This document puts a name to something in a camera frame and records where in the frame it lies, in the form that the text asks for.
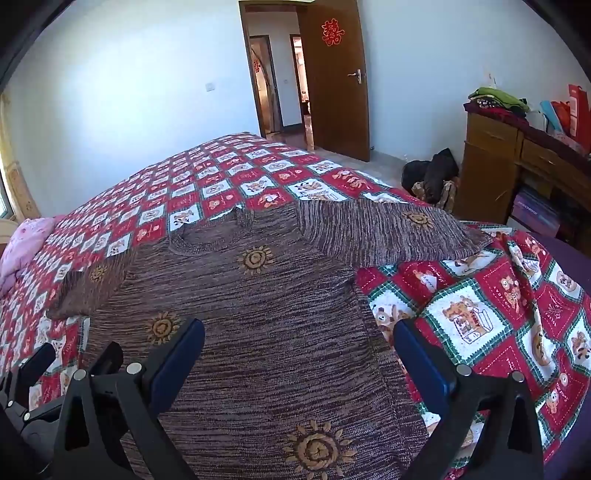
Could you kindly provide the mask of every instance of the checkered quilt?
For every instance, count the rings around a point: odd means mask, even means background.
[[[92,327],[87,317],[55,322],[44,315],[70,270],[234,207],[360,196],[422,205],[361,171],[251,134],[218,138],[146,167],[67,215],[1,301],[0,369],[7,371],[50,342],[57,357],[31,389],[30,407],[65,393]],[[426,338],[454,362],[489,375],[523,372],[548,459],[572,427],[589,386],[591,303],[529,235],[506,226],[472,226],[495,237],[477,255],[362,269],[358,284],[387,341],[397,320],[416,317]],[[433,431],[439,418],[426,410],[410,379],[408,384]],[[466,464],[482,425],[477,416],[456,468]]]

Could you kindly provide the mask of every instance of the red shopping bag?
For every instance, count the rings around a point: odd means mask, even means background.
[[[581,87],[569,85],[570,92],[570,136],[588,154],[591,151],[591,112],[587,92]]]
[[[551,102],[564,133],[570,135],[570,105],[564,102]]]

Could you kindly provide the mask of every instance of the brown floor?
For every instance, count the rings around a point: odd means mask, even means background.
[[[373,150],[369,162],[364,162],[317,148],[314,146],[314,135],[310,116],[306,115],[304,120],[306,122],[306,128],[302,128],[299,132],[268,134],[267,138],[301,150],[314,152],[319,157],[328,158],[344,167],[361,170],[388,183],[392,187],[401,186],[402,168],[405,165],[404,160]]]

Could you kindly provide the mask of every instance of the black bag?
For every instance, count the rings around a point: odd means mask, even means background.
[[[428,162],[425,172],[424,188],[427,203],[431,203],[432,205],[437,203],[441,199],[443,184],[447,180],[457,177],[459,174],[460,170],[449,148],[441,150],[435,155],[433,160]]]
[[[410,193],[414,197],[413,187],[418,181],[425,179],[425,173],[427,167],[431,162],[424,160],[413,160],[408,162],[402,168],[402,188]]]

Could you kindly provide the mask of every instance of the pink pillow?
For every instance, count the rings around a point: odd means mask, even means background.
[[[27,219],[18,226],[0,260],[0,296],[4,296],[12,288],[14,285],[12,275],[33,260],[56,227],[56,223],[55,218],[37,218]]]

